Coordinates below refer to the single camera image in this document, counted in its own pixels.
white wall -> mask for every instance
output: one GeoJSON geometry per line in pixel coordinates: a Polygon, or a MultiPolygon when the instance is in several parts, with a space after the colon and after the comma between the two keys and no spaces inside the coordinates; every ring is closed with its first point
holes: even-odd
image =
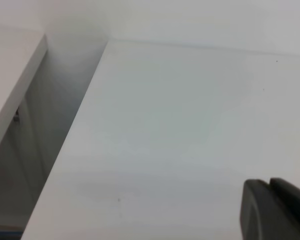
{"type": "Polygon", "coordinates": [[[0,0],[0,24],[47,35],[27,98],[48,170],[108,38],[300,54],[300,0],[0,0]]]}

black object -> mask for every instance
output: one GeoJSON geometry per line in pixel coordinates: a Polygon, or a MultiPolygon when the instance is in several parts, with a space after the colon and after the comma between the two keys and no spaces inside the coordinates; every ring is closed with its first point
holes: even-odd
{"type": "Polygon", "coordinates": [[[300,189],[280,178],[245,181],[240,224],[244,240],[300,240],[300,189]]]}

white furniture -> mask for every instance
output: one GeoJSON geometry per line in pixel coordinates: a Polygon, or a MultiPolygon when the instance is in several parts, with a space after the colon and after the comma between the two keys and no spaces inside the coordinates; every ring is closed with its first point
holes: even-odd
{"type": "Polygon", "coordinates": [[[0,142],[46,51],[42,32],[0,26],[0,142]]]}
{"type": "Polygon", "coordinates": [[[243,183],[300,187],[300,57],[108,43],[23,240],[238,240],[243,183]]]}

white shelf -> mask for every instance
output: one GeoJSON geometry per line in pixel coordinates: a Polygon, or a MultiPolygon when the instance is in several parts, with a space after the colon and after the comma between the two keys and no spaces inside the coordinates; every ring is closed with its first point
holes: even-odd
{"type": "Polygon", "coordinates": [[[111,41],[22,239],[241,239],[269,177],[300,187],[300,57],[111,41]]]}
{"type": "Polygon", "coordinates": [[[42,32],[0,26],[0,142],[46,51],[42,32]]]}

white surface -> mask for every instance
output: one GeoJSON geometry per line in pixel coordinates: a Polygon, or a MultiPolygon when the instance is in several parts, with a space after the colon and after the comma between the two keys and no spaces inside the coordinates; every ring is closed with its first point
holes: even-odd
{"type": "Polygon", "coordinates": [[[110,42],[23,240],[238,240],[244,180],[300,187],[300,57],[110,42]]]}
{"type": "Polygon", "coordinates": [[[0,23],[47,35],[29,100],[48,169],[107,38],[300,54],[300,0],[0,0],[0,23]]]}
{"type": "Polygon", "coordinates": [[[43,33],[0,26],[0,142],[46,51],[43,33]]]}

